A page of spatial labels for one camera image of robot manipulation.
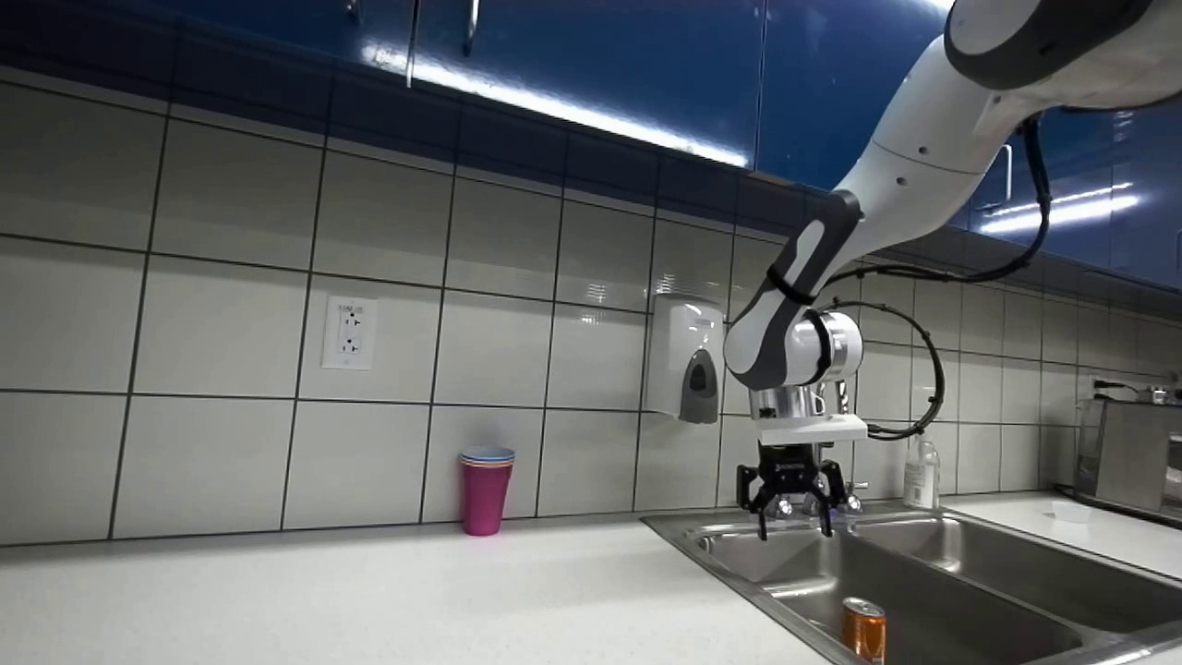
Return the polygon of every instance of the white tile wall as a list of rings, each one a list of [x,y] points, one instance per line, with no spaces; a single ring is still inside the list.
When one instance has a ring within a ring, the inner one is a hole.
[[[540,514],[632,509],[640,415],[550,410]]]
[[[316,171],[313,149],[173,120],[156,250],[301,269]]]
[[[297,402],[284,523],[417,522],[425,450],[428,405]]]
[[[114,536],[280,528],[291,402],[131,400]]]
[[[0,541],[104,540],[110,509],[114,536],[453,522],[456,450],[478,444],[518,450],[509,517],[733,500],[755,453],[744,392],[728,379],[717,426],[640,415],[643,326],[650,290],[738,309],[775,235],[38,88],[50,81],[0,75]],[[326,368],[327,295],[376,302],[371,368]],[[1069,479],[1088,379],[1182,368],[1182,326],[1114,302],[876,278],[826,295],[933,333],[940,491]],[[904,426],[925,353],[898,322],[858,316],[859,415]],[[826,458],[893,493],[908,447]]]

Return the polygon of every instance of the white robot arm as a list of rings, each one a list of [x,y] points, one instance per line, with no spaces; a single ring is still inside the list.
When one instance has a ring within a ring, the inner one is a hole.
[[[775,491],[817,493],[812,453],[786,447],[812,447],[859,426],[853,415],[847,419],[784,415],[784,400],[770,405],[775,392],[843,379],[859,363],[858,326],[807,309],[826,278],[859,254],[945,224],[1029,113],[1141,108],[1179,94],[1179,32],[1182,0],[951,3],[945,32],[925,43],[870,145],[837,181],[843,206],[786,240],[728,328],[728,368],[753,392],[753,405],[775,417],[759,434],[759,468],[738,474],[738,485],[764,479],[759,503],[751,509],[764,509]]]

